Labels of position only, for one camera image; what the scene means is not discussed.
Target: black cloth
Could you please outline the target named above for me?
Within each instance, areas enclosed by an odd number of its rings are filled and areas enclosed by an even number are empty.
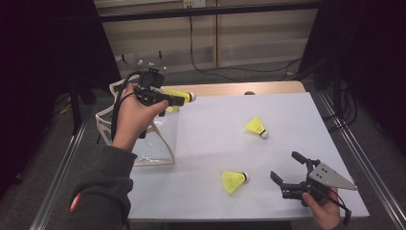
[[[77,205],[70,207],[62,229],[122,230],[131,208],[127,194],[132,190],[129,174],[136,158],[134,153],[103,147],[101,159],[74,189],[72,201],[79,194]]]

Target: white table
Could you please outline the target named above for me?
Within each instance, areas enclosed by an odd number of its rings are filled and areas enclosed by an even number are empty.
[[[268,139],[245,130],[259,115]],[[281,220],[311,217],[299,200],[283,199],[269,177],[286,183],[305,180],[295,150],[320,159],[351,181],[308,93],[197,97],[180,112],[171,166],[135,167],[129,218],[136,221]],[[247,172],[233,194],[223,188],[223,171]],[[352,216],[369,215],[356,191],[339,190]]]

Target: metal bar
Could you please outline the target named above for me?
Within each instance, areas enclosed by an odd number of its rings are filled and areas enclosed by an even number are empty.
[[[333,109],[334,105],[331,100],[331,97],[329,95],[324,95],[324,94],[320,94],[320,97],[321,97],[323,103],[325,104],[325,107],[328,110],[328,112],[330,113],[330,115],[333,115],[334,114],[334,109]],[[338,126],[340,126],[343,123],[345,124],[345,122],[340,121],[339,118],[336,118],[334,120],[334,123]],[[359,145],[358,141],[355,139],[355,136],[352,134],[350,129],[347,126],[345,126],[345,127],[339,128],[339,130],[341,131],[341,134],[342,134],[344,140],[347,142],[353,156],[355,157],[356,161],[358,162],[358,165],[360,166],[360,168],[364,172],[365,176],[370,181],[370,184],[373,187],[373,189],[375,190],[382,205],[385,207],[387,213],[389,214],[392,221],[394,222],[394,225],[399,230],[405,230],[406,229],[406,216],[405,216],[404,211],[402,210],[400,204],[395,199],[394,195],[388,189],[386,184],[383,182],[383,180],[379,176],[378,172],[373,167],[367,154],[361,148],[361,146]]]
[[[52,214],[54,206],[56,204],[60,189],[66,177],[66,174],[69,171],[71,162],[75,156],[79,143],[81,141],[81,137],[83,136],[83,132],[86,129],[87,123],[93,115],[93,105],[87,105],[85,118],[76,133],[71,139],[71,143],[69,144],[68,149],[63,156],[62,162],[56,172],[56,176],[46,194],[44,200],[41,203],[41,206],[38,212],[35,215],[33,224],[30,227],[30,230],[39,230],[45,229],[48,220]]]
[[[273,3],[261,5],[231,6],[231,7],[176,9],[165,11],[142,11],[130,13],[106,13],[97,17],[63,18],[58,21],[70,21],[80,23],[117,22],[117,21],[158,19],[158,18],[247,13],[247,12],[281,12],[281,11],[318,9],[320,6],[322,6],[322,4],[325,4],[324,1],[318,0],[308,2]]]

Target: shuttlecock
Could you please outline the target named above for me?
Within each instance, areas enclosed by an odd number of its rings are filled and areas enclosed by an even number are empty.
[[[251,120],[251,122],[245,128],[255,132],[263,139],[266,139],[268,137],[268,131],[266,131],[265,127],[263,127],[259,116],[256,116],[253,120]]]
[[[231,194],[242,183],[248,180],[248,174],[246,172],[229,172],[224,171],[222,175],[223,185],[226,191]]]
[[[186,103],[191,103],[196,100],[196,95],[192,92],[190,93],[184,93],[181,91],[173,90],[173,89],[168,89],[165,91],[166,94],[171,95],[171,96],[177,96],[177,97],[183,97],[185,98],[185,104]],[[171,106],[168,108],[168,112],[173,113],[176,112],[180,106]]]

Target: dark floor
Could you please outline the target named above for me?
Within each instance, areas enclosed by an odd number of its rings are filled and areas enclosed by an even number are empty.
[[[275,69],[287,64],[288,61],[280,63],[264,63],[249,65],[256,69]],[[291,71],[297,69],[298,63],[289,67]],[[219,75],[226,75],[238,81],[277,81],[285,72],[254,73],[237,70],[220,70]],[[166,84],[194,84],[194,83],[222,83],[230,82],[220,76],[206,76],[196,71],[183,73],[170,73],[166,75]],[[306,91],[311,92],[321,116],[327,116],[328,111],[321,100],[320,93],[313,86],[313,78],[303,80]],[[99,141],[99,133],[96,129],[94,114],[109,106],[112,101],[109,94],[95,90],[98,96],[96,104],[81,104],[82,115],[90,111],[92,116],[86,130],[80,139],[75,157],[72,159],[71,167],[66,174],[65,182],[58,193],[56,203],[51,205],[53,212],[43,218],[46,229],[58,229],[64,220],[64,213],[68,207],[69,189],[75,184],[79,174],[92,166],[98,159],[97,152],[102,147],[102,140]],[[55,110],[59,110],[63,103],[56,104]],[[65,155],[65,151],[73,140],[71,110],[65,114],[56,114],[50,124],[47,135],[42,141],[36,154],[31,159],[24,171],[24,179],[21,184],[11,185],[2,200],[0,201],[0,229],[29,229],[32,226],[35,215],[43,204],[44,198],[53,184],[56,172]],[[406,185],[406,157],[396,147],[393,139],[385,132],[376,127],[376,120],[369,113],[368,109],[358,102],[358,117],[350,125],[350,131],[355,136],[362,150],[368,156],[371,164],[380,175],[382,181],[389,189],[391,195],[398,201],[402,210],[406,207],[406,196],[403,194]],[[350,174],[354,178],[359,193],[362,196],[371,216],[369,218],[352,219],[348,229],[405,229],[404,226],[397,226],[393,223],[393,217],[387,212],[388,200],[376,194],[376,188],[372,185],[371,179],[360,167],[347,141],[343,138],[342,132],[336,130],[330,133],[337,149],[343,157]],[[292,229],[314,229],[311,219],[291,221]],[[161,223],[137,223],[132,224],[134,229],[161,228]]]

